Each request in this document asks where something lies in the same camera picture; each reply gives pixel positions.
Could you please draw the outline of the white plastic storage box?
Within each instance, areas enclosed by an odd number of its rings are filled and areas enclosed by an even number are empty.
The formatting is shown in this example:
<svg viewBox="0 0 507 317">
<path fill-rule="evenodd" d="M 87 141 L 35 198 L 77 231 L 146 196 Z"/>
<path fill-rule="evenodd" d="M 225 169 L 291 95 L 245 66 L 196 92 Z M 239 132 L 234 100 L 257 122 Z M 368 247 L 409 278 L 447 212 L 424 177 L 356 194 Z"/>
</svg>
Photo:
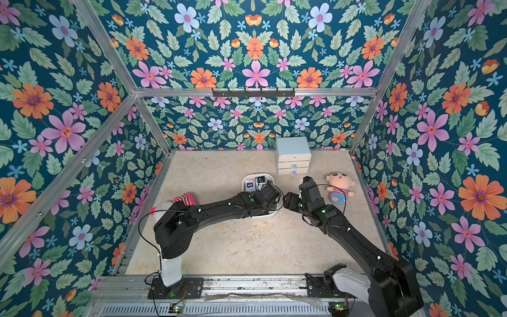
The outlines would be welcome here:
<svg viewBox="0 0 507 317">
<path fill-rule="evenodd" d="M 246 192 L 260 191 L 268 183 L 272 183 L 273 186 L 275 185 L 274 178 L 268 173 L 249 174 L 243 178 L 242 189 Z M 281 207 L 280 198 L 281 197 L 278 198 L 274 207 L 271 207 L 266 214 L 256 216 L 256 219 L 260 221 L 273 219 Z"/>
</svg>

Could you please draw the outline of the pink Tempo tissue pack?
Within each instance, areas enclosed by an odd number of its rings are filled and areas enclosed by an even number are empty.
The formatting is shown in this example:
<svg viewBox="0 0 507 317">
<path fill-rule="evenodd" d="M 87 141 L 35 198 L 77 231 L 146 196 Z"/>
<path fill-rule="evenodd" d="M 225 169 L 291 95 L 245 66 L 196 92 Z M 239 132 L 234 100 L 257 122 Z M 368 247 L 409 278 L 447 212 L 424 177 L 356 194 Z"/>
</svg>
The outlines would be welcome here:
<svg viewBox="0 0 507 317">
<path fill-rule="evenodd" d="M 254 179 L 247 179 L 244 183 L 245 191 L 254 192 L 256 191 L 256 181 Z"/>
</svg>

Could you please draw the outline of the teal cartoon tissue pack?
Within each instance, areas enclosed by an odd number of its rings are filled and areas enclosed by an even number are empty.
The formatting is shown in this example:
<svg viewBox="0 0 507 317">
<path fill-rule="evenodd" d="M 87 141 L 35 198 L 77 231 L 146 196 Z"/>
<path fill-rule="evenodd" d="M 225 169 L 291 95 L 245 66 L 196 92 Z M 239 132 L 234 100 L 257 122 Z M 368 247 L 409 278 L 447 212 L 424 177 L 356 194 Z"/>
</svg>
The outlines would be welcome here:
<svg viewBox="0 0 507 317">
<path fill-rule="evenodd" d="M 266 179 L 264 176 L 257 176 L 256 177 L 256 186 L 258 188 L 263 188 L 266 185 Z"/>
</svg>

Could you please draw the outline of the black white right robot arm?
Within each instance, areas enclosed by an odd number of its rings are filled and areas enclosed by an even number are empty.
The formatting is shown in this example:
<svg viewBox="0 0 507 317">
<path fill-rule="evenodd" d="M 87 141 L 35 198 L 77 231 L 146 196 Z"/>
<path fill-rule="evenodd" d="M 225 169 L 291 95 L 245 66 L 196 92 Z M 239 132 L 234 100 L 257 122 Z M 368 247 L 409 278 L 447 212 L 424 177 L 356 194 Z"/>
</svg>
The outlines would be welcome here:
<svg viewBox="0 0 507 317">
<path fill-rule="evenodd" d="M 299 193 L 287 193 L 283 205 L 309 218 L 312 226 L 338 242 L 364 271 L 360 274 L 346 267 L 333 268 L 331 282 L 340 292 L 367 302 L 375 316 L 412 316 L 422 309 L 414 267 L 372 244 L 340 209 L 324 201 L 312 178 L 304 177 Z"/>
</svg>

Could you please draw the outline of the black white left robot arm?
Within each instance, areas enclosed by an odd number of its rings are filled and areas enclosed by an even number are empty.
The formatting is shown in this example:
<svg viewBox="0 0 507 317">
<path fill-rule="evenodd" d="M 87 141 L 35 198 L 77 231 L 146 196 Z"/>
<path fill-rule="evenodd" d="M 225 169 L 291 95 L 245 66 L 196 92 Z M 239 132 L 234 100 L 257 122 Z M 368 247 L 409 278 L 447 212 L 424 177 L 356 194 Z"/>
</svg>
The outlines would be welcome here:
<svg viewBox="0 0 507 317">
<path fill-rule="evenodd" d="M 162 204 L 153 211 L 162 213 L 153 227 L 160 252 L 162 284 L 172 287 L 182 280 L 182 255 L 195 232 L 223 221 L 267 215 L 278 210 L 282 198 L 281 190 L 268 182 L 259 191 L 240 192 L 219 202 L 190 206 L 184 202 Z"/>
</svg>

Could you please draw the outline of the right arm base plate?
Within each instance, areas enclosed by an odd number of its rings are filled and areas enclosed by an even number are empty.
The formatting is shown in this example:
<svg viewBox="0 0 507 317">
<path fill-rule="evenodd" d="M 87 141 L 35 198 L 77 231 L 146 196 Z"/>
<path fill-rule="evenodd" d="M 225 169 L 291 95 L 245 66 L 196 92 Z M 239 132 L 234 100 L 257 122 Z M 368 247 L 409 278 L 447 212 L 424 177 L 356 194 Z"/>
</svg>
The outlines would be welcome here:
<svg viewBox="0 0 507 317">
<path fill-rule="evenodd" d="M 305 273 L 307 297 L 333 298 L 333 299 L 355 299 L 355 296 L 343 293 L 336 286 L 325 281 L 323 275 L 312 275 Z"/>
</svg>

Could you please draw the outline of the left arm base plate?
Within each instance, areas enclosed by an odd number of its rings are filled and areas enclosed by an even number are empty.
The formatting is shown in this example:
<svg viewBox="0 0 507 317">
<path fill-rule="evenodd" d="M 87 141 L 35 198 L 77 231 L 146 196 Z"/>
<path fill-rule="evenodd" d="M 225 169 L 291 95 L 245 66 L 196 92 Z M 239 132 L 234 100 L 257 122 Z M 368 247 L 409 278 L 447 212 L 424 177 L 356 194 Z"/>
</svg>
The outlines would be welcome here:
<svg viewBox="0 0 507 317">
<path fill-rule="evenodd" d="M 172 286 L 165 286 L 161 277 L 155 276 L 151 282 L 148 298 L 163 299 L 198 299 L 203 291 L 203 278 L 183 277 Z"/>
</svg>

